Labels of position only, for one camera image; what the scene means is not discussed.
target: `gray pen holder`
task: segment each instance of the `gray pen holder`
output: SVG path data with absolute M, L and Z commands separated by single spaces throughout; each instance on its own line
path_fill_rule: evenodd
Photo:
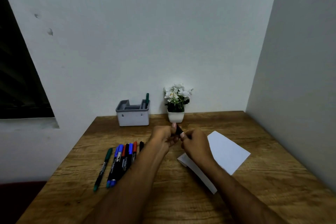
M 147 126 L 149 125 L 149 100 L 146 108 L 146 100 L 140 105 L 130 105 L 129 100 L 121 100 L 116 108 L 119 126 Z

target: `white paper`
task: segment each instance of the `white paper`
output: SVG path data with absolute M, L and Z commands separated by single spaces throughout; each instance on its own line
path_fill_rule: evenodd
M 231 141 L 229 138 L 223 136 L 217 131 L 208 135 L 208 141 L 212 155 L 216 162 L 225 170 L 229 175 L 240 167 L 240 165 L 247 159 L 250 153 Z M 199 167 L 187 156 L 186 153 L 178 157 L 178 161 L 185 167 L 189 167 L 197 176 L 204 182 L 204 184 L 215 194 L 216 187 L 206 177 L 206 175 L 199 169 Z

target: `forearm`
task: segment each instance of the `forearm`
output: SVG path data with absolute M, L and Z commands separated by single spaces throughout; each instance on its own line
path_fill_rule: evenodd
M 167 152 L 166 145 L 150 140 L 125 175 L 110 189 L 83 223 L 136 223 Z
M 200 165 L 200 169 L 218 189 L 233 218 L 241 224 L 286 223 L 267 205 L 222 169 L 216 161 Z

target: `desk surface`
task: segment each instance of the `desk surface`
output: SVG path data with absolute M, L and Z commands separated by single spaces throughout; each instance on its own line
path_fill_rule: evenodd
M 108 163 L 100 188 L 93 185 L 106 151 L 118 144 L 147 141 L 166 115 L 152 115 L 145 127 L 119 127 L 115 116 L 97 117 L 19 220 L 23 223 L 80 223 L 107 193 Z M 233 176 L 290 223 L 336 223 L 336 198 L 265 130 L 242 111 L 186 114 L 184 130 L 214 130 L 251 155 Z M 143 223 L 233 223 L 218 193 L 176 158 L 180 143 L 163 160 L 143 213 Z

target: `hand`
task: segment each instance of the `hand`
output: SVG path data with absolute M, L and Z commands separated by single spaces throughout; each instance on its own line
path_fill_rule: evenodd
M 150 141 L 162 143 L 164 146 L 167 146 L 168 151 L 169 147 L 179 140 L 179 136 L 175 135 L 175 133 L 176 123 L 173 123 L 171 126 L 155 126 L 150 136 Z
M 196 165 L 200 166 L 215 161 L 211 153 L 208 137 L 202 130 L 196 128 L 186 133 L 181 133 L 180 137 L 182 149 Z

